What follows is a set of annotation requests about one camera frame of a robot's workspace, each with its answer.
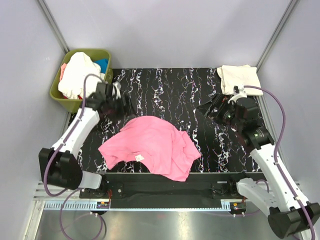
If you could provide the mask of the pink t-shirt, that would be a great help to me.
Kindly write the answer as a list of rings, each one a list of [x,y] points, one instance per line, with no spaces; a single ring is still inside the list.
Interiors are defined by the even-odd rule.
[[[150,173],[177,182],[186,181],[201,157],[186,131],[155,116],[131,119],[98,150],[109,170],[122,161],[142,163]]]

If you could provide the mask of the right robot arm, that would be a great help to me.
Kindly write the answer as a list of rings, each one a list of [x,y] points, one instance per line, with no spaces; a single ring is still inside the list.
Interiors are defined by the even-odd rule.
[[[262,170],[272,193],[240,173],[227,185],[228,195],[250,200],[267,217],[274,234],[284,239],[309,230],[316,238],[314,224],[320,218],[320,205],[311,203],[302,193],[283,164],[276,143],[259,120],[255,100],[244,94],[228,98],[220,93],[197,110],[206,118],[235,130],[239,143]]]

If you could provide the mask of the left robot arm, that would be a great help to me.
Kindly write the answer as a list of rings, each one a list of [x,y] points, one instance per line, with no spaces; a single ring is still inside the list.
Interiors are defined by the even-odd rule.
[[[45,192],[54,197],[49,186],[67,190],[90,189],[97,198],[108,193],[108,186],[102,175],[82,170],[77,157],[81,146],[91,130],[104,116],[111,121],[118,121],[136,115],[131,98],[123,93],[121,97],[98,96],[93,93],[82,101],[82,106],[62,137],[51,147],[42,148],[38,154],[41,180]]]

